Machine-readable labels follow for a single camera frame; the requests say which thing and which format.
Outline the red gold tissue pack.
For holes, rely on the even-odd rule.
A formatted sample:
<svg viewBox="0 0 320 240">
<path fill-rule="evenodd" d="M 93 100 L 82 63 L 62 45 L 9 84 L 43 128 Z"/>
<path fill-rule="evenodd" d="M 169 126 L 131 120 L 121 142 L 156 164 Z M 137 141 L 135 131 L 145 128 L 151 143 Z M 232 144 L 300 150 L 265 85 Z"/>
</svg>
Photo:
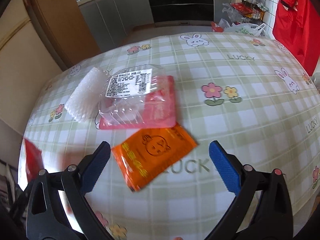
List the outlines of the red gold tissue pack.
<svg viewBox="0 0 320 240">
<path fill-rule="evenodd" d="M 42 151 L 39 150 L 27 138 L 24 138 L 24 145 L 26 157 L 25 170 L 27 174 L 27 181 L 31 182 L 38 176 L 39 171 L 44 169 Z"/>
</svg>

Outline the orange snack packet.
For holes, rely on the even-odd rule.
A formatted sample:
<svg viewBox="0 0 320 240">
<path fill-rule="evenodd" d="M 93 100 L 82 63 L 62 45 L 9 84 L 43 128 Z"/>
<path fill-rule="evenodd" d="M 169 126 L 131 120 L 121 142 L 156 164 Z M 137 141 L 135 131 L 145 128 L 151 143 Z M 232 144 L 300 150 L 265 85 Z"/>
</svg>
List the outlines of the orange snack packet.
<svg viewBox="0 0 320 240">
<path fill-rule="evenodd" d="M 180 125 L 140 129 L 112 148 L 125 183 L 140 191 L 168 167 L 188 155 L 197 142 Z"/>
</svg>

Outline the white foam net sleeve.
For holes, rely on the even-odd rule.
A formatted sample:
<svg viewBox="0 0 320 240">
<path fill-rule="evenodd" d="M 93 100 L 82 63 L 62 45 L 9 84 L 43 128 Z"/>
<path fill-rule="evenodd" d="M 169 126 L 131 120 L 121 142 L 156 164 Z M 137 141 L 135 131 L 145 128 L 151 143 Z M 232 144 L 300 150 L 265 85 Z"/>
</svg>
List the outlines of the white foam net sleeve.
<svg viewBox="0 0 320 240">
<path fill-rule="evenodd" d="M 109 72 L 93 67 L 67 100 L 67 113 L 77 122 L 89 120 L 109 79 Z"/>
</svg>

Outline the clear plastic clamshell tray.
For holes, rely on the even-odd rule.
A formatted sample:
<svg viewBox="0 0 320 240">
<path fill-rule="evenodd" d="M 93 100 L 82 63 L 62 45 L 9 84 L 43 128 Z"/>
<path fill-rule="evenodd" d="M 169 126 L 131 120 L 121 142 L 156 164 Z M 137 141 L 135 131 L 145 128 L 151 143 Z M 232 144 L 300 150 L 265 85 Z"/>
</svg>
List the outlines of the clear plastic clamshell tray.
<svg viewBox="0 0 320 240">
<path fill-rule="evenodd" d="M 174 77 L 154 64 L 110 75 L 98 103 L 96 128 L 169 128 L 176 124 Z"/>
</svg>

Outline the grey kitchen base cabinets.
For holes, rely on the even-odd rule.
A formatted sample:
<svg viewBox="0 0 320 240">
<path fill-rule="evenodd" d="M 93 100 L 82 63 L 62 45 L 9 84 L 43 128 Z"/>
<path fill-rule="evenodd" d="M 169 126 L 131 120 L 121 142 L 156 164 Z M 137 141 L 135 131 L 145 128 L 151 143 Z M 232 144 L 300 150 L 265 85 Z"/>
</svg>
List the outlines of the grey kitchen base cabinets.
<svg viewBox="0 0 320 240">
<path fill-rule="evenodd" d="M 82 0 L 78 7 L 102 52 L 121 46 L 136 27 L 154 24 L 149 0 Z"/>
</svg>

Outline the cream refrigerator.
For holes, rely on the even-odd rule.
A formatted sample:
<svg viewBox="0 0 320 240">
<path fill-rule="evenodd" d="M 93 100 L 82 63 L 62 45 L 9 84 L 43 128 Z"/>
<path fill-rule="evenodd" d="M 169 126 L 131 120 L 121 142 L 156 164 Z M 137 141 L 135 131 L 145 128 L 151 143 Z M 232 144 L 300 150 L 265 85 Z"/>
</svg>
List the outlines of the cream refrigerator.
<svg viewBox="0 0 320 240">
<path fill-rule="evenodd" d="M 61 72 L 24 1 L 11 0 L 1 16 L 1 120 L 23 134 L 41 89 Z"/>
</svg>

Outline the white shopping bag on floor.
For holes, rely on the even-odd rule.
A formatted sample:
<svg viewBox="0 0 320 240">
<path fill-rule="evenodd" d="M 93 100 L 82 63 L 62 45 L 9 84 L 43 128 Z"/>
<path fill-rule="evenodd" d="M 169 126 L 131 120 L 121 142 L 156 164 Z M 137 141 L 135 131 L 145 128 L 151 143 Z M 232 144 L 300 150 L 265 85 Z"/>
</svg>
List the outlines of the white shopping bag on floor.
<svg viewBox="0 0 320 240">
<path fill-rule="evenodd" d="M 257 25 L 253 23 L 242 23 L 229 28 L 225 28 L 223 32 L 245 34 L 245 35 L 259 37 L 263 34 L 265 27 L 266 27 L 265 23 L 262 23 L 261 25 Z"/>
</svg>

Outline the red apron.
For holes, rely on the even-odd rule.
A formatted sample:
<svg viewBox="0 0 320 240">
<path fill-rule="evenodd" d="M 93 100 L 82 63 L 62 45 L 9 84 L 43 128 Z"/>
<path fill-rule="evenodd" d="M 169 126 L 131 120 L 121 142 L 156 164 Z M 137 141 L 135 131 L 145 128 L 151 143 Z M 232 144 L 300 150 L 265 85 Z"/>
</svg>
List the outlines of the red apron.
<svg viewBox="0 0 320 240">
<path fill-rule="evenodd" d="M 273 35 L 311 76 L 319 60 L 319 0 L 279 0 Z"/>
</svg>

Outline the black oven stove unit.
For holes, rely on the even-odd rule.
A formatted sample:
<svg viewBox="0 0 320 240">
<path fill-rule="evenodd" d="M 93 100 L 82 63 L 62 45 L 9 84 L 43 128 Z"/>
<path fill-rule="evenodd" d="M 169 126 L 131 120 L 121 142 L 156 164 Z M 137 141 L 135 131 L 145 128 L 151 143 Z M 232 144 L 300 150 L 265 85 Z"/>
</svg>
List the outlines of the black oven stove unit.
<svg viewBox="0 0 320 240">
<path fill-rule="evenodd" d="M 214 20 L 214 0 L 149 0 L 155 23 Z"/>
</svg>

